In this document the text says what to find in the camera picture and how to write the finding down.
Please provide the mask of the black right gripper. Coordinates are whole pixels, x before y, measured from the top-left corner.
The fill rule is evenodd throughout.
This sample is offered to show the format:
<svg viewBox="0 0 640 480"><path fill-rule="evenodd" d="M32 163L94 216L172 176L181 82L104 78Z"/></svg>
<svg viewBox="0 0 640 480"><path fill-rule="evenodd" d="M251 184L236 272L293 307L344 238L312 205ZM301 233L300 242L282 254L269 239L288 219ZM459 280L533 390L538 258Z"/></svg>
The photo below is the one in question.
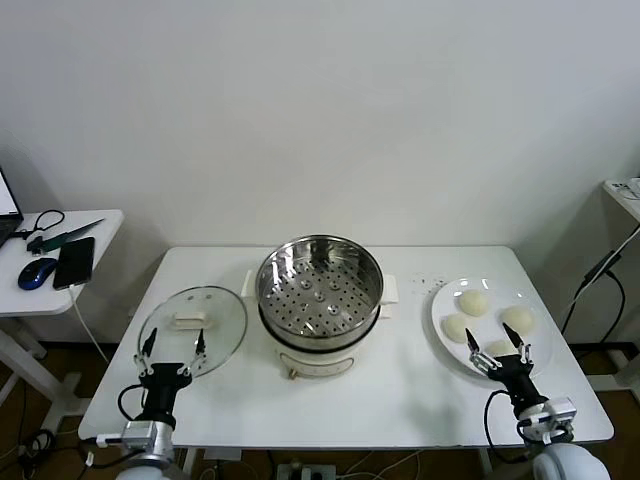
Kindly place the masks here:
<svg viewBox="0 0 640 480"><path fill-rule="evenodd" d="M472 332L466 328L469 361L482 374L505 386L515 410L526 410L544 404L548 398L539 393L530 378L533 369L531 345L525 343L520 334L506 322L503 322L502 326L518 355L505 355L494 359L480 349Z"/></svg>

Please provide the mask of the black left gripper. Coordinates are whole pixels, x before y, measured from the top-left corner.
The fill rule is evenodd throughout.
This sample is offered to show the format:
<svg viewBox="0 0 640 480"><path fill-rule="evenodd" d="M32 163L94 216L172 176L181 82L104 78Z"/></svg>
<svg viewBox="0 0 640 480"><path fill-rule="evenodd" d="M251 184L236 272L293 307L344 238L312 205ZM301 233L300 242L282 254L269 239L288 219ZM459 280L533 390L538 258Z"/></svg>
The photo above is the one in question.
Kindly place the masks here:
<svg viewBox="0 0 640 480"><path fill-rule="evenodd" d="M151 364L151 354L157 336L154 327L142 347L134 355L134 363L140 376L140 383L146 391L141 421L175 423L173 409L178 392L188 387L207 360L204 330L201 329L195 341L193 358L183 363Z"/></svg>

